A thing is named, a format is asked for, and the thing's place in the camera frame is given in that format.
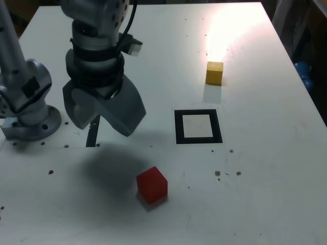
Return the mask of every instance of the yellow cube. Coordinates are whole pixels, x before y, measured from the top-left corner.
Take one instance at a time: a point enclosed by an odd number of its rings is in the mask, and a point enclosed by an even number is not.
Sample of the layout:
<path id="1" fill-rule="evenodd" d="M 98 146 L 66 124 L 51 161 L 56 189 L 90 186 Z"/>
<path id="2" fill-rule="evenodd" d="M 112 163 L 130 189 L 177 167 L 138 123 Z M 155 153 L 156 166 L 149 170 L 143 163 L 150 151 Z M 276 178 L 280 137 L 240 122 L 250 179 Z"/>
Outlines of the yellow cube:
<path id="1" fill-rule="evenodd" d="M 221 86 L 221 80 L 223 78 L 223 70 L 224 70 L 224 63 L 209 61 L 206 66 L 205 83 Z"/>

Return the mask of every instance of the blue object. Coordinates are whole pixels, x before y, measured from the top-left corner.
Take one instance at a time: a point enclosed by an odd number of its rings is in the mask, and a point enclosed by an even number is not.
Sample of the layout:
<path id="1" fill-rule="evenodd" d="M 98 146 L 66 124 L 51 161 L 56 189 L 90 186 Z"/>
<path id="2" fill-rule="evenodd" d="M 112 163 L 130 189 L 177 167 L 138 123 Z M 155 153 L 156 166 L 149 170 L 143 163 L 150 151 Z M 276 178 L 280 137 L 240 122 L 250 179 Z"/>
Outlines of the blue object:
<path id="1" fill-rule="evenodd" d="M 303 82 L 304 86 L 306 87 L 307 91 L 311 92 L 314 87 L 314 84 L 309 77 L 309 73 L 310 73 L 309 64 L 307 62 L 298 62 L 298 63 L 294 64 L 294 66 L 295 66 L 295 69 L 296 69 L 298 75 L 302 79 L 302 82 Z"/>

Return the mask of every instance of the wooden block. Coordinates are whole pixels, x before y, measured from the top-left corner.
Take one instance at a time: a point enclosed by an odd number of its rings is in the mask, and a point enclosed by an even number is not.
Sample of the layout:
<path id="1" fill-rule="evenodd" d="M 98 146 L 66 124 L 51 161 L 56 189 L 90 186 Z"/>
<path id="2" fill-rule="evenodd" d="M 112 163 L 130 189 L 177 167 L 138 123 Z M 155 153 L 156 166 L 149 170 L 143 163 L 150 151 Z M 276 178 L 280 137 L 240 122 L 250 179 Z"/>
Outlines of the wooden block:
<path id="1" fill-rule="evenodd" d="M 223 78 L 224 63 L 209 61 L 206 67 L 205 83 L 221 86 Z"/>
<path id="2" fill-rule="evenodd" d="M 153 204 L 168 194 L 168 182 L 156 167 L 136 177 L 137 188 L 148 204 Z"/>

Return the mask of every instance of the red cube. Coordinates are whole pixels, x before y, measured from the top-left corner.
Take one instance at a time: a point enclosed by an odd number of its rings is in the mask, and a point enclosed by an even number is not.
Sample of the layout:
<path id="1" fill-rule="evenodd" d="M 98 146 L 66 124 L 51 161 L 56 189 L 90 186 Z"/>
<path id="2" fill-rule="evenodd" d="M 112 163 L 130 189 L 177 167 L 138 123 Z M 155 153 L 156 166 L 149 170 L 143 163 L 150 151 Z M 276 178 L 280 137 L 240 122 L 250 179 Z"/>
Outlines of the red cube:
<path id="1" fill-rule="evenodd" d="M 156 167 L 136 177 L 137 188 L 148 204 L 167 196 L 168 182 Z"/>

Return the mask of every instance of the black band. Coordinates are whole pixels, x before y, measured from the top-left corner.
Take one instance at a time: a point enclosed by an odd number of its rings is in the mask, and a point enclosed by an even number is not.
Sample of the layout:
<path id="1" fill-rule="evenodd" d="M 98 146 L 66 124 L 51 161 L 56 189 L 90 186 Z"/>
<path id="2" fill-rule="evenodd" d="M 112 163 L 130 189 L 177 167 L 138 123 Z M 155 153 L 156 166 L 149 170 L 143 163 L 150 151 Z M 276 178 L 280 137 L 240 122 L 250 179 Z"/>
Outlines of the black band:
<path id="1" fill-rule="evenodd" d="M 105 60 L 110 60 L 113 58 L 118 58 L 120 55 L 120 50 L 115 46 L 106 50 L 85 50 L 74 43 L 74 40 L 71 39 L 73 44 L 74 55 L 81 60 L 89 62 L 100 62 Z"/>
<path id="2" fill-rule="evenodd" d="M 99 124 L 100 115 L 97 115 L 90 123 L 90 128 L 87 134 L 86 147 L 96 147 Z"/>
<path id="3" fill-rule="evenodd" d="M 119 56 L 117 64 L 106 73 L 86 71 L 82 67 L 78 67 L 74 63 L 73 51 L 68 51 L 66 55 L 67 73 L 72 79 L 75 86 L 89 86 L 89 87 L 106 87 L 121 80 L 124 74 L 124 57 Z"/>

